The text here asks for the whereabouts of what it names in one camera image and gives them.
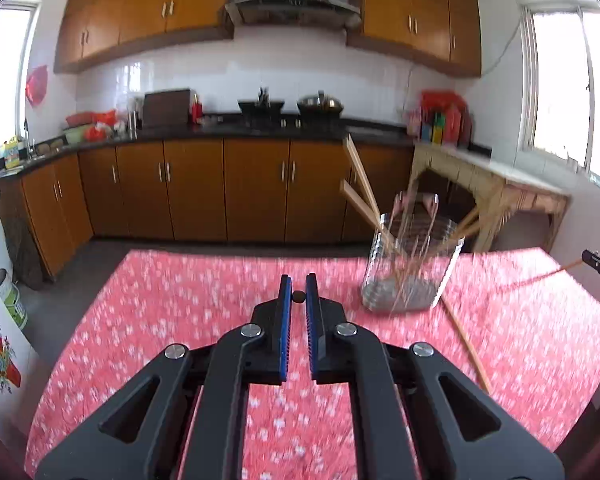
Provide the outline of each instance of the black countertop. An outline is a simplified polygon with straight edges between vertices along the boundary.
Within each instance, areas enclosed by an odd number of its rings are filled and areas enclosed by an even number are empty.
[[[222,116],[222,122],[213,124],[187,124],[178,126],[162,126],[138,130],[138,138],[113,137],[99,142],[80,142],[63,146],[59,151],[24,161],[22,165],[11,170],[0,170],[0,182],[19,178],[36,168],[53,162],[72,153],[95,150],[107,146],[120,146],[136,142],[159,142],[173,139],[217,139],[217,138],[253,138],[253,139],[289,139],[319,140],[323,142],[341,142],[351,135],[359,144],[377,144],[381,146],[412,146],[413,140],[406,135],[405,128],[395,124],[376,123],[355,119],[339,119],[328,129],[296,127],[298,116],[284,116],[290,126],[247,126],[240,114]]]

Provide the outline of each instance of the red floral tablecloth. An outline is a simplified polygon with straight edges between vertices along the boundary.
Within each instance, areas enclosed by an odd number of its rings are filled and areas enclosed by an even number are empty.
[[[541,250],[463,255],[443,295],[481,355],[493,397],[555,449],[600,380],[600,304]],[[359,259],[275,260],[131,252],[100,291],[49,379],[33,420],[25,468],[42,457],[171,342],[196,348],[246,322],[275,298],[280,275],[294,289],[315,272],[320,295],[382,340],[432,343],[475,380],[441,305],[391,319],[363,309]],[[251,387],[243,479],[356,477],[344,384],[309,376],[304,305],[292,309],[288,381]]]

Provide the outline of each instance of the window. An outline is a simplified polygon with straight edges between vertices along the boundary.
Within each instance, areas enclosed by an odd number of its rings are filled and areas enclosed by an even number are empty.
[[[20,133],[28,44],[36,6],[7,0],[0,7],[0,145]]]
[[[524,9],[526,142],[600,176],[600,10]]]

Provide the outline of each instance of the stainless steel range hood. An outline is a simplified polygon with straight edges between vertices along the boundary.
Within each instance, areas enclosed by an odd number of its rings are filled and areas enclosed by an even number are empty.
[[[234,25],[307,25],[357,28],[360,9],[329,0],[232,0],[225,5]]]

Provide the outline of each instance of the floor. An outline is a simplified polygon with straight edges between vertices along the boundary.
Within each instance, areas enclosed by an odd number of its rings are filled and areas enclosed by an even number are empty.
[[[54,284],[43,290],[20,286],[29,320],[24,328],[33,348],[53,367],[85,312],[125,255],[134,249],[217,256],[351,257],[368,255],[368,246],[248,247],[225,245],[156,244],[129,240],[92,240],[80,248]]]

